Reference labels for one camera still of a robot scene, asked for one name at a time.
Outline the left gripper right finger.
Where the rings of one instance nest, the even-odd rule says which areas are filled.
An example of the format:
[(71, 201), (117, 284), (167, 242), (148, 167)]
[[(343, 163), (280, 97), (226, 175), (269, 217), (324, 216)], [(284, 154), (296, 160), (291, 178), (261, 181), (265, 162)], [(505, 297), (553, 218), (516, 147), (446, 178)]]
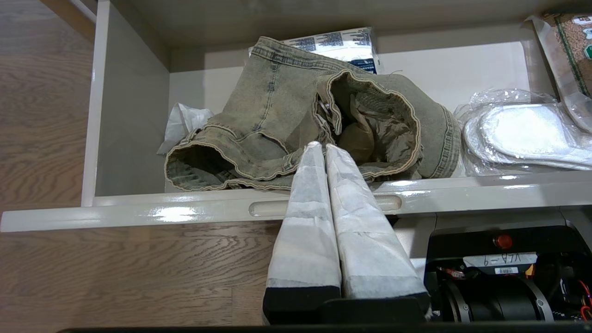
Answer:
[(327, 145), (326, 168), (346, 296), (428, 299), (423, 281), (353, 158), (346, 150)]

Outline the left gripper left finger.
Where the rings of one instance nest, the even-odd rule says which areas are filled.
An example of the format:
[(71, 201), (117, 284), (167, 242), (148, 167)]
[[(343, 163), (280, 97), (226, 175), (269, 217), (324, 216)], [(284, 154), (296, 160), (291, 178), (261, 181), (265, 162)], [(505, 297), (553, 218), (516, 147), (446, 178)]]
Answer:
[(323, 147), (305, 146), (268, 268), (269, 288), (342, 285)]

